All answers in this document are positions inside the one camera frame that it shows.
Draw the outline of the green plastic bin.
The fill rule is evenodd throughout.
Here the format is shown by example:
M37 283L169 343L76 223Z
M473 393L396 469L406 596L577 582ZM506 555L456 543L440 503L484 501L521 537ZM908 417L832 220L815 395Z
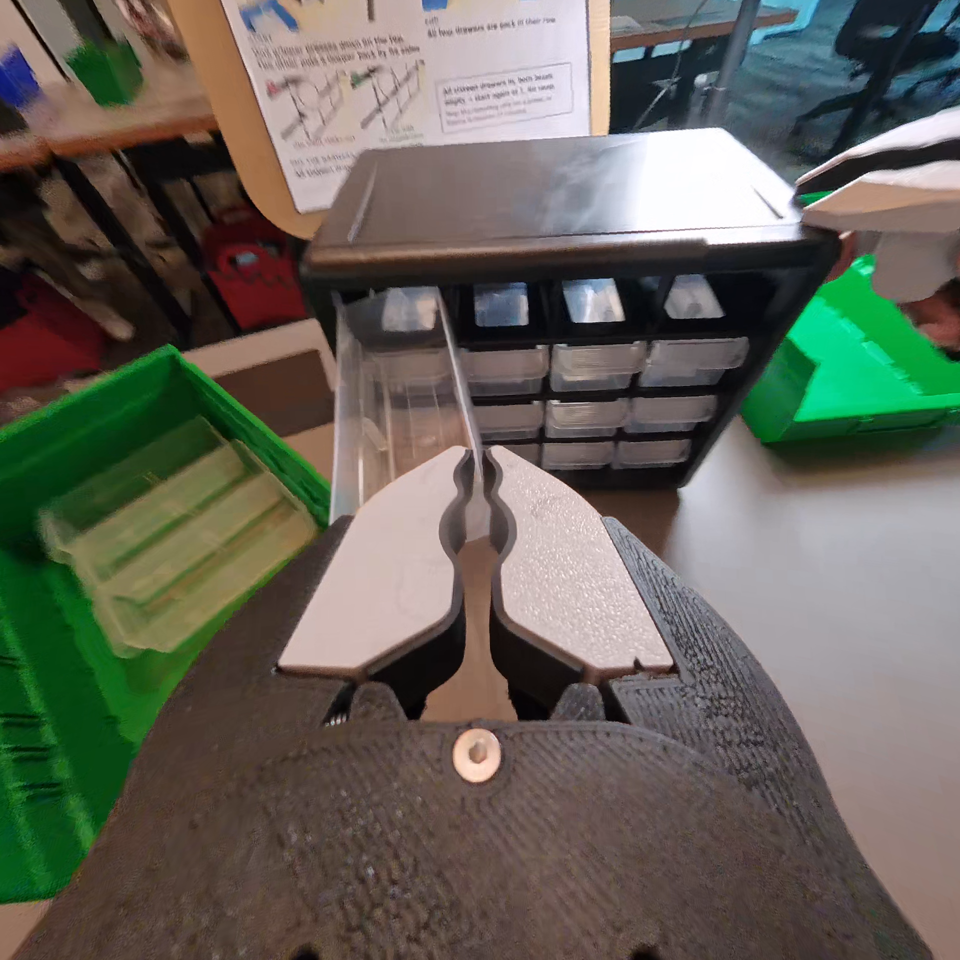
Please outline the green plastic bin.
M747 394L762 444L958 426L958 360L876 293L874 269L863 253L823 285Z
M330 484L257 415L166 345L2 428L1 900L41 902L69 882L107 821L165 701L267 574L186 648L130 666L90 599L47 555L42 508L196 417L246 445L319 531Z

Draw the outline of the red bag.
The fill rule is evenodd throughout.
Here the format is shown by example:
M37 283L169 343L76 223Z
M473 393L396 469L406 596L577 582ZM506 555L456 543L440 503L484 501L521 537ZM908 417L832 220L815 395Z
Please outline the red bag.
M200 239L206 274L242 331L309 315L288 235L251 206L220 211Z

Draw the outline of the black drawer cabinet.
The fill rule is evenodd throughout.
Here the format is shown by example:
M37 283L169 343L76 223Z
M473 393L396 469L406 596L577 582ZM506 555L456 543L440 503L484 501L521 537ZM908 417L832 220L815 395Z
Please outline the black drawer cabinet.
M666 130L363 152L304 251L333 356L334 292L756 272L771 286L731 409L679 471L558 472L595 490L686 486L838 258L794 189L726 131ZM453 323L451 330L459 350Z

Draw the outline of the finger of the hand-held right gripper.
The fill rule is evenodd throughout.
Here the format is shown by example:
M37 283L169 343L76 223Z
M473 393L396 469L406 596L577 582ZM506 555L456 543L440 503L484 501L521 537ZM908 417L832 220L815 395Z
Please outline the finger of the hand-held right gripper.
M897 126L838 153L798 178L796 193L826 193L875 172L959 161L959 109Z
M826 193L805 210L804 222L836 233L958 232L957 153L899 169L878 157L863 160L871 170L854 174L851 164L824 164L801 178L801 192Z

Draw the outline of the white desk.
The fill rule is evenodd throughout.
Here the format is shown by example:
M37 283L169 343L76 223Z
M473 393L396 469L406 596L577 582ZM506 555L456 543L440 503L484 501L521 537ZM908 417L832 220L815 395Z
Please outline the white desk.
M777 453L736 422L682 491L584 492L758 658L937 958L958 958L956 437Z

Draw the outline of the red floor container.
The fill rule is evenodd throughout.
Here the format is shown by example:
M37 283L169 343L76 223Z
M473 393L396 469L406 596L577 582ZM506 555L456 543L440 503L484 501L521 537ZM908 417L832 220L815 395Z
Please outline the red floor container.
M1 269L1 392L102 370L107 336L41 277Z

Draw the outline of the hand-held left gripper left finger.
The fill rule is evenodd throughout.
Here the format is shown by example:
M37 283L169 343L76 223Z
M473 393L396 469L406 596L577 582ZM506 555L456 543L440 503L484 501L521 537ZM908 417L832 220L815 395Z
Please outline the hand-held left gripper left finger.
M380 489L349 518L277 669L380 683L411 718L466 650L458 555L474 455L451 446Z

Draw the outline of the person's right hand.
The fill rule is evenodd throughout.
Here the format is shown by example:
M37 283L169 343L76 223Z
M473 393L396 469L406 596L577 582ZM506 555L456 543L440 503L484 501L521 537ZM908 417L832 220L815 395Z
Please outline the person's right hand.
M942 285L921 300L900 303L898 309L918 333L945 356L959 357L959 279Z

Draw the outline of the small green box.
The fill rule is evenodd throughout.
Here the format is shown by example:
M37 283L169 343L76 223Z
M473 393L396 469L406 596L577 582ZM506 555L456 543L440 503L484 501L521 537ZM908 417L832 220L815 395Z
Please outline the small green box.
M126 39L85 40L65 56L66 65L101 108L131 105L143 88L142 66Z

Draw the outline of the small blue box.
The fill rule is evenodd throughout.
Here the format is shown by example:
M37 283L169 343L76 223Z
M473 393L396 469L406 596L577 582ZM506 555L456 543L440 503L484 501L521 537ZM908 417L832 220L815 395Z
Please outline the small blue box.
M22 114L42 97L42 87L24 54L16 44L1 52L1 100Z

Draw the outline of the clear plastic drawer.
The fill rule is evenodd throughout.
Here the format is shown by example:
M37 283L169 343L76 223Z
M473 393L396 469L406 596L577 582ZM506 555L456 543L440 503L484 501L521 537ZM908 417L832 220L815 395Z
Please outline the clear plastic drawer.
M196 416L54 498L38 534L50 560L99 584L264 472L243 442Z
M172 653L317 532L270 471L221 448L95 525L76 559L115 656Z
M330 521L452 447L473 455L465 538L485 539L482 444L473 403L435 286L334 292L337 386Z

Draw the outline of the wooden side table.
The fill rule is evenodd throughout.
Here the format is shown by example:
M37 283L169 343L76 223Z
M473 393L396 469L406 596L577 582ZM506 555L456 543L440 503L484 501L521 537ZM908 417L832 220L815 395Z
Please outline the wooden side table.
M44 91L51 114L30 121L27 131L2 135L3 173L39 166L53 157L77 159L218 128L207 92L189 64L156 67L128 105L100 106L77 83L54 84Z

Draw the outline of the instruction sheet on board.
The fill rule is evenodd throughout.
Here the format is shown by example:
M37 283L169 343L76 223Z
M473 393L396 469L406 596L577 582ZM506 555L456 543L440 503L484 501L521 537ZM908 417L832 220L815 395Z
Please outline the instruction sheet on board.
M589 132L604 137L609 133L611 115L610 2L582 5L588 18ZM326 213L295 209L222 3L170 1L169 7L246 194L283 232L310 240Z

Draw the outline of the brown background table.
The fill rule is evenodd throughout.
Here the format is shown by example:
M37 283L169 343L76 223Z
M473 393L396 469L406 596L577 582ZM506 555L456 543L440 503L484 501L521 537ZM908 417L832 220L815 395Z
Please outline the brown background table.
M609 51L729 36L743 2L611 2Z

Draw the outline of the black office chair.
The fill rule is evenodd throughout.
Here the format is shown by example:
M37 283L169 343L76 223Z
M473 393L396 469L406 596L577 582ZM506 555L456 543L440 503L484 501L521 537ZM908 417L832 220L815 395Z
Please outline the black office chair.
M853 146L873 117L893 117L898 101L891 100L888 91L896 78L958 57L958 3L940 28L927 30L939 5L933 1L854 2L836 35L833 51L850 63L848 78L863 79L864 84L799 114L788 139L798 142L814 121L846 114L828 149L829 155L835 155Z

